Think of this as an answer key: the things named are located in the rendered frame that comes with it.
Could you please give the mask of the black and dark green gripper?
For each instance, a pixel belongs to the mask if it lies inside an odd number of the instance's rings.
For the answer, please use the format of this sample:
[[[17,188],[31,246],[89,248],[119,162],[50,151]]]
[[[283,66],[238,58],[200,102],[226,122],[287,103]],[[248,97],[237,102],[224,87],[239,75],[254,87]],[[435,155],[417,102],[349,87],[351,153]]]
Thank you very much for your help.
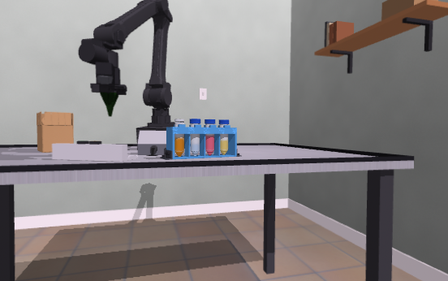
[[[101,94],[109,116],[112,116],[112,108],[114,109],[118,96],[127,95],[126,87],[125,84],[90,84],[93,93]]]

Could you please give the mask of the blue tube rack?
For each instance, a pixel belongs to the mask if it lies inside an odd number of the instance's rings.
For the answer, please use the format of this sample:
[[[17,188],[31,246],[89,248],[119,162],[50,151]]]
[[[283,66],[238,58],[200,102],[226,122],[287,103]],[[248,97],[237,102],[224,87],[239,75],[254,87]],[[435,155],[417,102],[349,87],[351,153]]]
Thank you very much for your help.
[[[174,134],[185,134],[185,156],[174,155]],[[200,155],[190,155],[190,134],[200,134]],[[214,134],[214,154],[205,155],[205,134]],[[226,154],[220,154],[220,134],[228,134],[228,151]],[[231,128],[230,125],[201,125],[194,124],[194,127],[186,127],[186,124],[178,124],[178,127],[166,127],[166,149],[173,151],[173,159],[188,159],[188,158],[222,158],[222,157],[237,157],[237,128]]]

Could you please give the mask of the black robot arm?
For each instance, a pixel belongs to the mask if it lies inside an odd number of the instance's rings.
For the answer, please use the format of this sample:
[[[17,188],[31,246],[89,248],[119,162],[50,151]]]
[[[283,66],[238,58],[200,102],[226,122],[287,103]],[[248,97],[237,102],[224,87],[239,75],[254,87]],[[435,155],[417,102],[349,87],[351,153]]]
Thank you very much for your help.
[[[167,36],[170,22],[173,22],[169,3],[168,0],[144,0],[137,5],[117,19],[95,28],[95,39],[82,39],[78,54],[82,61],[96,65],[97,84],[120,84],[118,53],[113,50],[123,50],[128,35],[153,18],[152,72],[143,92],[144,104],[153,106],[152,122],[147,124],[148,128],[173,127],[175,122],[170,121],[169,115],[171,85],[166,82]]]

